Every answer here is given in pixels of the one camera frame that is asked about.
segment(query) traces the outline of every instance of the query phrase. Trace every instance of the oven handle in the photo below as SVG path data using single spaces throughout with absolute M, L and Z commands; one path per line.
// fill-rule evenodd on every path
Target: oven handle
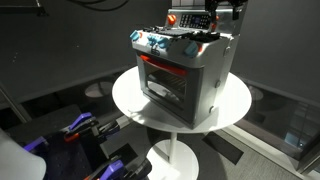
M 169 65 L 166 65 L 166 64 L 159 63 L 159 62 L 157 62 L 157 61 L 155 61 L 153 59 L 150 59 L 148 56 L 140 55 L 140 58 L 144 62 L 147 62 L 150 65 L 152 65 L 154 67 L 157 67 L 159 69 L 162 69 L 164 71 L 171 72 L 171 73 L 179 75 L 179 76 L 185 76 L 187 74 L 187 71 L 184 70 L 184 69 L 180 69 L 180 68 L 176 68 L 176 67 L 172 67 L 172 66 L 169 66 Z

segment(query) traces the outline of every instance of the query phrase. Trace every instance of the oven window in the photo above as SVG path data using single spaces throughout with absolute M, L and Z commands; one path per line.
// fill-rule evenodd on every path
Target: oven window
M 148 89 L 152 93 L 179 109 L 183 109 L 186 93 L 186 80 L 184 78 L 160 69 L 153 69 L 148 74 L 147 81 Z

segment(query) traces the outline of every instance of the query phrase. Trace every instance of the dark wall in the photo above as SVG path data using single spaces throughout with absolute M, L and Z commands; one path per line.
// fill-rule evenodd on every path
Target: dark wall
M 41 3 L 50 16 L 0 15 L 0 81 L 19 102 L 134 65 L 129 35 L 164 25 L 171 7 L 170 0 L 130 0 L 119 10 L 95 12 L 67 0 Z
M 319 106 L 319 7 L 317 0 L 249 0 L 231 71 Z

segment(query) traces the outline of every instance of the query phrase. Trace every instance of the white round table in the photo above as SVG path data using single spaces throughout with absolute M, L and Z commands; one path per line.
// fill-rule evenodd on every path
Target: white round table
M 160 141 L 148 152 L 152 164 L 150 180 L 195 180 L 199 163 L 186 144 L 177 141 L 177 133 L 204 133 L 236 123 L 248 112 L 251 94 L 247 86 L 229 73 L 221 103 L 194 129 L 152 103 L 140 88 L 138 67 L 122 74 L 115 82 L 112 95 L 117 107 L 129 118 L 144 126 L 171 133 L 171 140 Z

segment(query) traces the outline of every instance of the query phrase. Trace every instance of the cable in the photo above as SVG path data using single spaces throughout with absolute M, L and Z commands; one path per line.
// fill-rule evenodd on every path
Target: cable
M 72 1 L 73 3 L 78 3 L 78 4 L 82 4 L 82 5 L 86 5 L 86 4 L 97 4 L 97 3 L 101 3 L 104 2 L 106 0 L 95 0 L 95 1 L 79 1 L 79 0 L 68 0 L 68 1 Z
M 103 1 L 106 1 L 106 0 L 96 0 L 96 1 L 92 1 L 92 2 L 83 2 L 83 1 L 79 1 L 79 0 L 67 0 L 67 1 L 75 3 L 75 4 L 77 4 L 77 5 L 81 6 L 81 7 L 84 7 L 86 9 L 90 9 L 90 10 L 93 10 L 93 11 L 99 11 L 99 12 L 115 11 L 117 9 L 122 8 L 123 6 L 125 6 L 129 2 L 129 0 L 125 0 L 122 4 L 120 4 L 119 6 L 116 6 L 114 8 L 99 9 L 99 8 L 88 6 L 88 4 L 97 4 L 97 3 L 100 3 L 100 2 L 103 2 Z

